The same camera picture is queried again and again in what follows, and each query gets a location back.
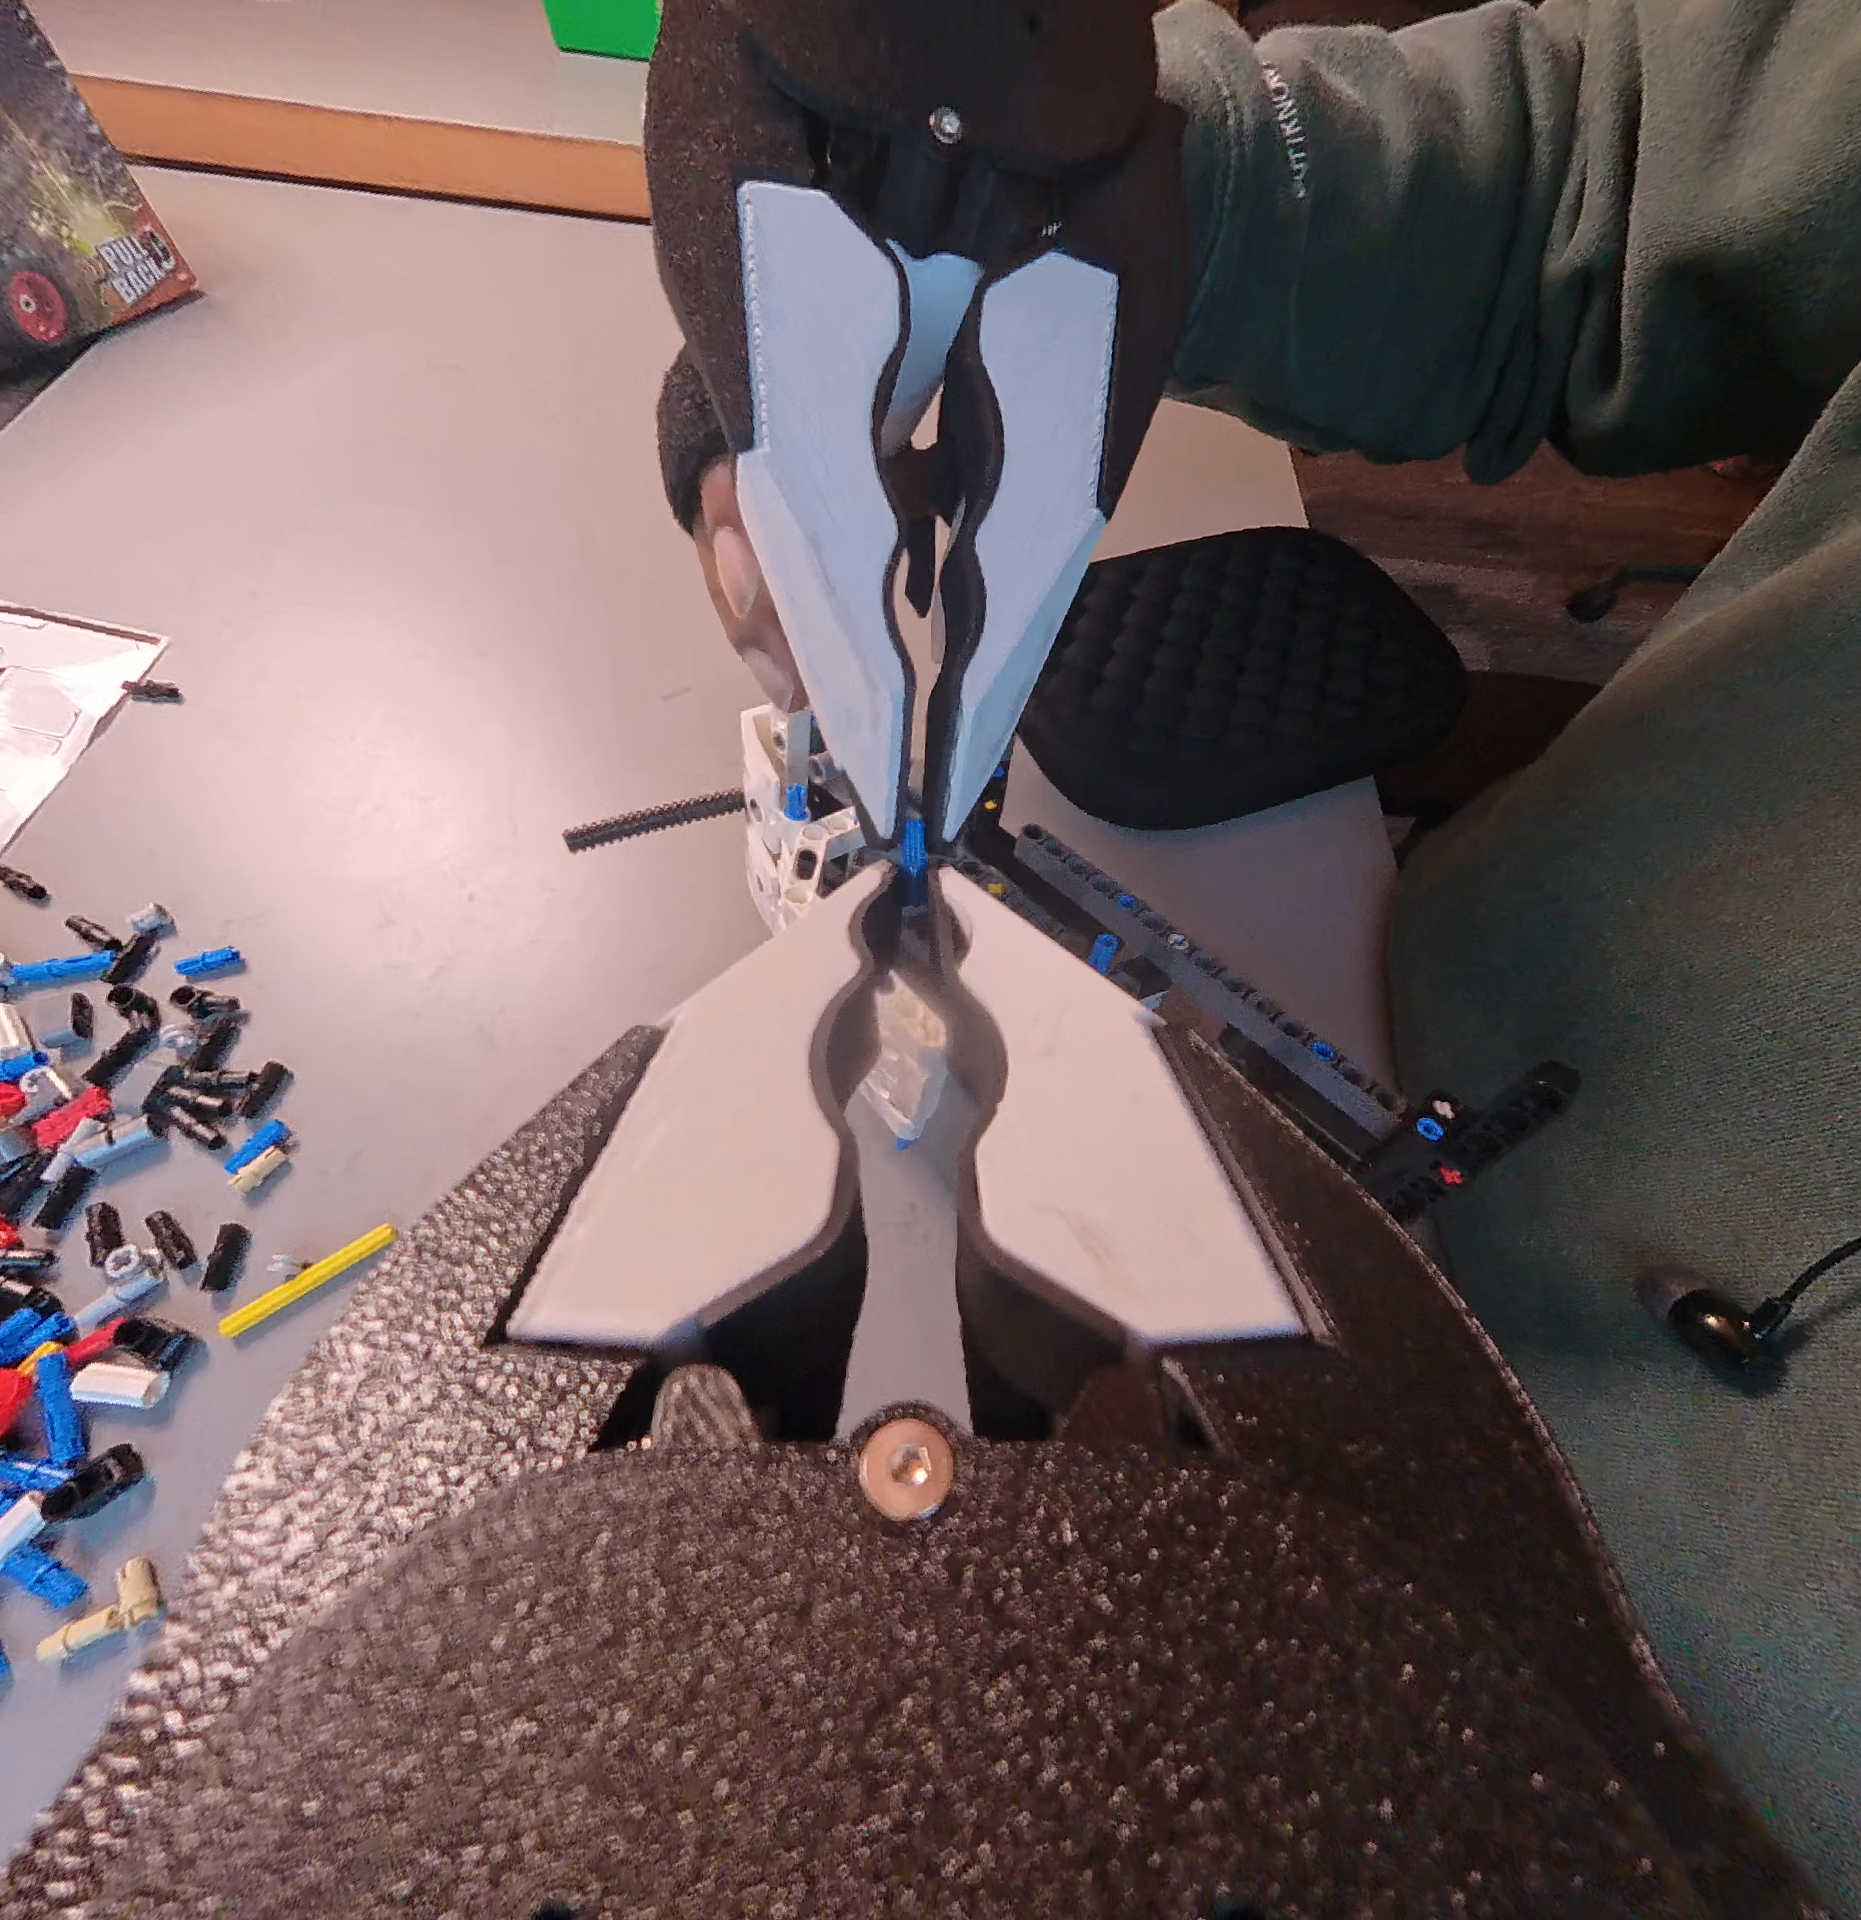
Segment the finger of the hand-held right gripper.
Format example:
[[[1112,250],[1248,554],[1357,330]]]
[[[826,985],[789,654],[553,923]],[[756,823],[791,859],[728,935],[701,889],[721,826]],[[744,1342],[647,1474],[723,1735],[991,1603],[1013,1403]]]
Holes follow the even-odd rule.
[[[938,578],[925,828],[950,844],[1009,745],[1106,515],[1118,281],[1064,253],[991,279],[948,363],[958,514]]]
[[[894,840],[915,670],[894,633],[900,531],[881,429],[910,279],[821,191],[746,180],[737,212],[753,410],[739,508],[867,834]]]

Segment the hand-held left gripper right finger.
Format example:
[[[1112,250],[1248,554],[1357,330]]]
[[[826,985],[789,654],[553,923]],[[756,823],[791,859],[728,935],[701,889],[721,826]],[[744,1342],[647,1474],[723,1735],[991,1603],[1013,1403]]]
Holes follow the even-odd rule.
[[[1301,1339],[1158,1016],[970,879],[940,883],[967,935],[961,980],[1005,1051],[973,1151],[988,1243],[1139,1351]]]

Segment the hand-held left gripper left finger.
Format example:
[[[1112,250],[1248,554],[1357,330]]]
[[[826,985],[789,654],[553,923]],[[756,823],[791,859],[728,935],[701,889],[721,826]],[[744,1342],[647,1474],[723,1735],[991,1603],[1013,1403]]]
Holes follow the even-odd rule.
[[[852,1212],[875,1059],[870,868],[679,1003],[536,1262],[509,1337],[667,1347],[812,1264]]]

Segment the brick truck chassis model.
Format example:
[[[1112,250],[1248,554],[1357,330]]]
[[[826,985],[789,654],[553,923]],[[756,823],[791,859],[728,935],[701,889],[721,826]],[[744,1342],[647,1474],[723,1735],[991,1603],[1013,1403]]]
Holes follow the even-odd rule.
[[[877,853],[811,713],[751,709],[742,742],[739,787],[569,828],[565,847],[589,853],[739,815],[751,898],[773,932],[793,926]],[[1420,1222],[1569,1114],[1581,1075],[1557,1063],[1529,1068],[1481,1108],[1445,1094],[1403,1100],[1064,840],[1041,826],[1009,834],[1000,813],[1008,777],[1002,762],[950,847],[953,871],[1143,1006],[1170,1000],[1193,1023],[1212,1024],[1230,1068],[1399,1224]]]

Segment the person's right forearm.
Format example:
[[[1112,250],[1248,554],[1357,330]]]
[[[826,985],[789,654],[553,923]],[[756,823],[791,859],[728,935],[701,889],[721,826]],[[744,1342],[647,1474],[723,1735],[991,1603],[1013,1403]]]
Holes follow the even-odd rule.
[[[1861,487],[1861,5],[1155,21],[1187,112],[1174,397],[1510,476],[1736,453]]]

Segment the grey desk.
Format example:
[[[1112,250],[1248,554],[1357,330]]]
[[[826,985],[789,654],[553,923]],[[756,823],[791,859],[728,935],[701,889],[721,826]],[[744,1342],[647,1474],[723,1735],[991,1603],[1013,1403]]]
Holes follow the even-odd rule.
[[[0,431],[0,603],[168,637],[177,707],[131,703],[7,850],[14,961],[174,915],[222,946],[246,1063],[292,1071],[292,1168],[249,1205],[186,1139],[99,1182],[141,1235],[208,1252],[249,1217],[272,1259],[412,1224],[589,1068],[751,951],[742,823],[572,854],[562,829],[737,785],[756,701],[667,514],[656,393],[677,349],[644,229],[149,169],[205,299],[97,345]],[[1281,1011],[1395,1075],[1380,982],[1395,857],[1359,784],[1248,826],[1108,834],[1019,753],[1012,822],[1120,875]],[[204,1347],[157,1409],[96,1418],[150,1483],[64,1554],[103,1591],[156,1560],[168,1620],[66,1668],[9,1586],[0,1866],[88,1758],[128,1772],[190,1682],[189,1562],[274,1395],[359,1285]]]

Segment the person's right hand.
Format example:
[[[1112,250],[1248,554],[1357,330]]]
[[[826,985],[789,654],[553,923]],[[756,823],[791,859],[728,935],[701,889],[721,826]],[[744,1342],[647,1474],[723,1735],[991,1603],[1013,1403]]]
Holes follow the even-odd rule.
[[[667,503],[696,540],[728,645],[775,709],[803,709],[808,695],[800,665],[744,525],[735,456],[686,349],[677,352],[662,385],[657,448]]]

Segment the green bin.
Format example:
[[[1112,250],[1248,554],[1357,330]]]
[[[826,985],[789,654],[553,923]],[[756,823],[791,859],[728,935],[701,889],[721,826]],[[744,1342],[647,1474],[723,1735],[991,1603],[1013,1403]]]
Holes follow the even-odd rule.
[[[657,0],[546,0],[543,11],[560,54],[627,63],[648,63],[656,54]]]

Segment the yellow axle rod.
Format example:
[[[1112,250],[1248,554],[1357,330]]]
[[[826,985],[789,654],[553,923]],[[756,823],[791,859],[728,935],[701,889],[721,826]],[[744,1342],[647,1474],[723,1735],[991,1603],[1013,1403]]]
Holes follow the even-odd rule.
[[[292,1309],[294,1305],[328,1287],[336,1278],[357,1272],[370,1262],[381,1259],[397,1239],[398,1230],[391,1224],[382,1224],[366,1232],[364,1236],[350,1241],[330,1256],[314,1262],[298,1271],[294,1276],[288,1276],[282,1284],[272,1285],[252,1304],[226,1314],[219,1320],[219,1337],[239,1339],[249,1332],[254,1332],[264,1324]]]

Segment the wood edged table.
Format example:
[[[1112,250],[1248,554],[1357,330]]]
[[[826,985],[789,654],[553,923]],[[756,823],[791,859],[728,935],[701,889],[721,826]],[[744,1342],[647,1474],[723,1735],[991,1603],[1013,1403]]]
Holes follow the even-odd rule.
[[[644,66],[534,2],[33,2],[132,159],[650,217]]]

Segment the pile of small brick parts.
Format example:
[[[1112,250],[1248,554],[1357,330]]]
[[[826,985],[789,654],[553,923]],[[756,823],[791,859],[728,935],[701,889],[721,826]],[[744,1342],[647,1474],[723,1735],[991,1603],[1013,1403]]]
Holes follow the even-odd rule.
[[[54,1630],[115,1598],[72,1560],[77,1525],[149,1479],[104,1422],[157,1412],[190,1367],[180,1295],[238,1287],[243,1209],[294,1145],[290,1066],[238,1058],[238,947],[166,959],[161,906],[64,927],[76,951],[0,951],[0,1600]]]

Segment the person's green sweatshirt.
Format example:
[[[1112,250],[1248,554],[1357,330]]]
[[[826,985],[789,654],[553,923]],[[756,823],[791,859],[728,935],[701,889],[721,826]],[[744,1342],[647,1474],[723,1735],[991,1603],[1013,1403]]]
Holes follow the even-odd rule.
[[[1633,1278],[1739,1302],[1861,1232],[1861,358],[1759,511],[1514,781],[1407,864],[1397,1045],[1572,1115],[1445,1249],[1710,1745],[1861,1917],[1861,1256],[1743,1395]]]

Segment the tan angled connector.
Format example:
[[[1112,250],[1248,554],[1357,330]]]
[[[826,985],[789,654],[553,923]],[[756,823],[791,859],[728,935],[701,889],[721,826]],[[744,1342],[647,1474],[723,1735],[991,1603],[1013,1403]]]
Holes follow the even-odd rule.
[[[156,1562],[136,1556],[115,1574],[115,1598],[58,1627],[36,1649],[39,1663],[64,1667],[106,1642],[124,1639],[165,1617],[166,1598]]]

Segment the white sticker sheet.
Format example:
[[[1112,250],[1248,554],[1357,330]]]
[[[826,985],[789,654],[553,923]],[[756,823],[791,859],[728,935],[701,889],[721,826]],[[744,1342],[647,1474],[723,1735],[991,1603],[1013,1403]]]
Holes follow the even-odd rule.
[[[0,604],[0,859],[168,645]]]

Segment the toy truck set box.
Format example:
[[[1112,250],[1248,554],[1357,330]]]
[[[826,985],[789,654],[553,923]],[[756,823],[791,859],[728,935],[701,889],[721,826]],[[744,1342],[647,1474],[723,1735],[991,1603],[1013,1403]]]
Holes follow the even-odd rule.
[[[0,379],[193,288],[28,8],[0,2]]]

